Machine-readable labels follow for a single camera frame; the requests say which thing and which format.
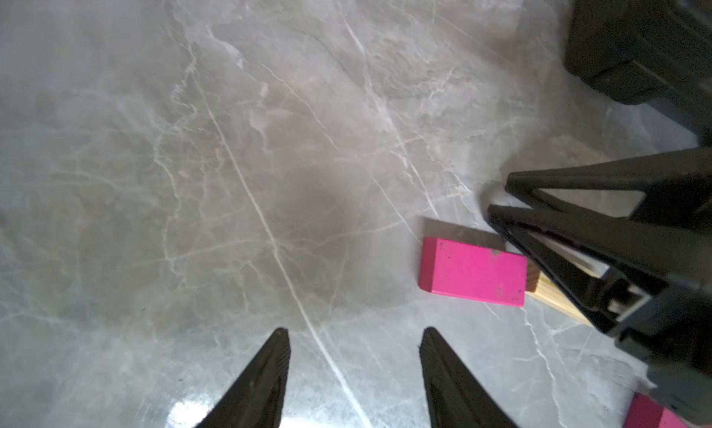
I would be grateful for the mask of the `magenta block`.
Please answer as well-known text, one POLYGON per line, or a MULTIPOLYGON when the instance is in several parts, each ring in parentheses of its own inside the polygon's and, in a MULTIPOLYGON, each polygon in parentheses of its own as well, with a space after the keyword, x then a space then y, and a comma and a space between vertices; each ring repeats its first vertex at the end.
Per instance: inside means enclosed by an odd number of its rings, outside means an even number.
POLYGON ((636 393, 623 424, 624 428, 687 428, 687 424, 669 409, 644 394, 636 393))
POLYGON ((423 242, 418 285, 439 296, 523 307, 527 266, 521 255, 428 237, 423 242))

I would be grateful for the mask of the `natural wood block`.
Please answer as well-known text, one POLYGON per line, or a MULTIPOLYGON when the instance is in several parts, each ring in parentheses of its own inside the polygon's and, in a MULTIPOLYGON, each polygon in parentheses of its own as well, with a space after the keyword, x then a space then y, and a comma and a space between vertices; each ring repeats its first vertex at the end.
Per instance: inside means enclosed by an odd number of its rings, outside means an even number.
POLYGON ((528 297, 534 298, 578 322, 591 326, 591 322, 566 298, 539 266, 530 259, 527 260, 526 294, 528 297))

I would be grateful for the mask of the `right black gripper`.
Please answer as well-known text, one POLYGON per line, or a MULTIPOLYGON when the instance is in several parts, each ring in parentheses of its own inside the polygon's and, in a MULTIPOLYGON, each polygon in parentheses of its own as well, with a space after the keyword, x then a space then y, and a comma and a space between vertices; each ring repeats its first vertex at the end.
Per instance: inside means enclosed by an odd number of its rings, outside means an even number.
POLYGON ((616 347, 647 365, 650 397, 711 424, 711 239, 682 229, 587 214, 492 205, 493 229, 534 260, 616 347), (593 278, 541 235, 613 271, 593 278))

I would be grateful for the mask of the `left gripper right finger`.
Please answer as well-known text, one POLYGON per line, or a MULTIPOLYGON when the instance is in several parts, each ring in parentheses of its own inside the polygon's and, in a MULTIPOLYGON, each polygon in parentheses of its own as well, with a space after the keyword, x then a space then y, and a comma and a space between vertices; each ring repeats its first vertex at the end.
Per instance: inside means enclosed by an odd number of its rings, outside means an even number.
POLYGON ((419 355, 433 427, 517 427, 436 328, 424 331, 419 355))

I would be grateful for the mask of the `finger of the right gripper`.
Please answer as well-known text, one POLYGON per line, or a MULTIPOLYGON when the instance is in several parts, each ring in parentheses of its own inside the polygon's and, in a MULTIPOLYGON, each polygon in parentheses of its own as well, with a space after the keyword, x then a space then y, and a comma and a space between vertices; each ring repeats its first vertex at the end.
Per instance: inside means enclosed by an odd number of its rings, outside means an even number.
POLYGON ((673 228, 704 220, 711 201, 711 149, 634 157, 577 168, 511 173, 504 190, 535 209, 589 214, 590 209, 558 199, 546 190, 641 192, 628 219, 673 228))

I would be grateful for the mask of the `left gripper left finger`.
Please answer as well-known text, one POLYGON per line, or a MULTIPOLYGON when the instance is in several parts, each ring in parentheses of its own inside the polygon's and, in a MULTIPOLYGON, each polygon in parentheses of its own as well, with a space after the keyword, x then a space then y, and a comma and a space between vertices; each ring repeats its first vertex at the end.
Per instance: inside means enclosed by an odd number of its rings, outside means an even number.
POLYGON ((275 329, 198 428, 280 426, 290 354, 289 331, 275 329))

